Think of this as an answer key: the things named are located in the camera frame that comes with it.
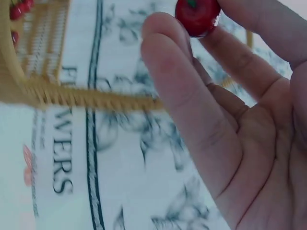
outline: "woven basket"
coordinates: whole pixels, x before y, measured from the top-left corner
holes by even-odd
[[[36,0],[22,19],[10,20],[11,0],[0,0],[0,101],[45,109],[49,104],[112,111],[163,109],[159,99],[75,89],[60,84],[59,70],[70,0]],[[11,31],[20,40],[13,45]],[[252,33],[247,32],[252,46]],[[221,85],[232,84],[230,78]]]

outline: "skin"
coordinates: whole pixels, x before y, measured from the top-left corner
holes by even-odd
[[[144,22],[142,58],[231,229],[305,230],[307,22],[276,0],[218,1],[291,64],[291,80],[217,27],[199,41],[257,100],[247,107],[212,83],[166,13]]]

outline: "floral pattern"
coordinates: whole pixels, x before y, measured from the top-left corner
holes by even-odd
[[[213,219],[211,211],[201,201],[199,179],[193,177],[183,186],[163,217],[151,219],[156,230],[210,230],[209,223]]]
[[[126,17],[117,17],[115,10],[115,4],[111,4],[107,9],[103,23],[103,37],[111,35],[116,26],[119,28],[119,41],[126,46],[131,46],[139,42],[143,21],[156,11],[156,4],[150,2],[143,9],[128,9],[129,13]]]
[[[136,74],[137,80],[129,80],[125,76],[115,76],[110,82],[106,78],[97,79],[97,87],[104,91],[115,91],[126,94],[142,94],[156,96],[147,75]],[[140,149],[144,163],[147,154],[171,148],[174,165],[177,171],[184,170],[189,162],[189,153],[178,129],[171,121],[165,121],[152,113],[96,113],[97,152],[102,153],[111,148],[117,141],[119,130],[138,133]]]

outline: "tablecloth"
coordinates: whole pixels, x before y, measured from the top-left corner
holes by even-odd
[[[175,0],[73,0],[61,81],[156,95],[139,52],[143,20],[173,14]],[[221,24],[245,41],[222,14]],[[214,80],[226,74],[192,39]],[[255,36],[254,52],[289,77],[287,63]],[[247,104],[251,98],[229,88]],[[10,229],[226,230],[166,113],[107,113],[53,106],[0,107],[0,223]]]

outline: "basket rim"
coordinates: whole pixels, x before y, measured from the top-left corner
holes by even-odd
[[[12,42],[10,6],[11,0],[0,0],[0,52],[9,73],[20,84],[25,77]]]

